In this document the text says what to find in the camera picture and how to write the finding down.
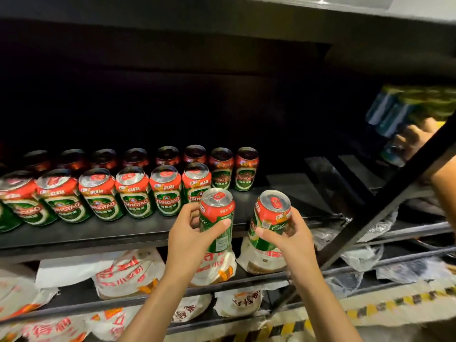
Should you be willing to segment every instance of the hand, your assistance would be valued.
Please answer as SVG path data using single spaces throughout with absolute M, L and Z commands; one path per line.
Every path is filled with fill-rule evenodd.
M 291 220 L 294 224 L 292 236 L 285 233 L 278 235 L 261 227 L 256 228 L 255 233 L 282 251 L 293 281 L 306 287 L 315 275 L 321 276 L 321 271 L 316 262 L 312 233 L 294 207 L 291 208 Z
M 408 161 L 419 149 L 437 132 L 439 125 L 433 118 L 427 118 L 420 127 L 409 125 L 402 132 L 396 135 L 394 145 L 404 149 L 403 159 Z
M 197 272 L 211 243 L 231 225 L 230 219 L 224 219 L 200 233 L 198 208 L 198 203 L 185 204 L 168 237 L 165 276 L 179 278 L 185 285 Z

